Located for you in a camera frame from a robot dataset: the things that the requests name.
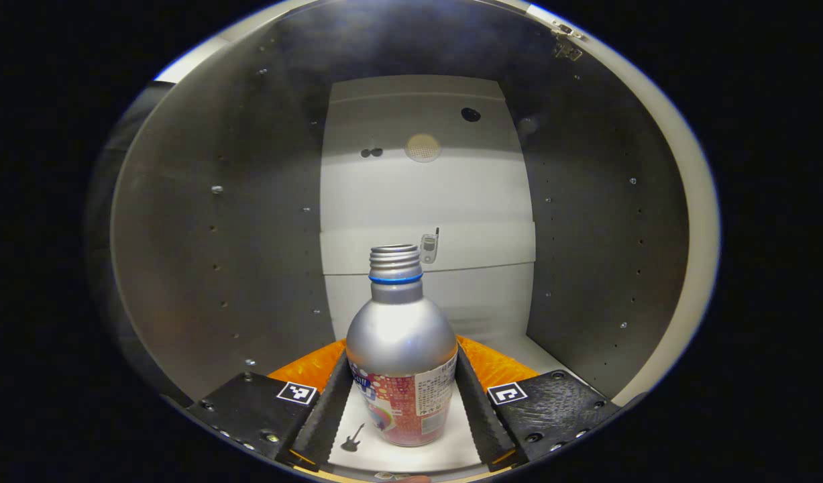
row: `bottle label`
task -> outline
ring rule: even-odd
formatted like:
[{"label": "bottle label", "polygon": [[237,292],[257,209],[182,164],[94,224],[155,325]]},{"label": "bottle label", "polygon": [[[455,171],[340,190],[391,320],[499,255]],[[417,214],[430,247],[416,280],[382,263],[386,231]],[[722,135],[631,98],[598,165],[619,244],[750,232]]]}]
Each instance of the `bottle label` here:
[{"label": "bottle label", "polygon": [[441,436],[457,354],[433,370],[407,377],[367,373],[349,362],[372,421],[390,443],[416,446]]}]

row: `silver bottle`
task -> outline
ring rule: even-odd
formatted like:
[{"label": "silver bottle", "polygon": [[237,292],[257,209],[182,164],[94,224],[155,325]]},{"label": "silver bottle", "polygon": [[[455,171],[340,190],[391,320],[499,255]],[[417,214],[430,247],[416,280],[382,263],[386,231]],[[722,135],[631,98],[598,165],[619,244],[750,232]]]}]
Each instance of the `silver bottle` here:
[{"label": "silver bottle", "polygon": [[369,260],[372,300],[349,327],[349,364],[382,436],[404,446],[425,444],[443,432],[456,334],[423,296],[417,246],[372,248]]}]

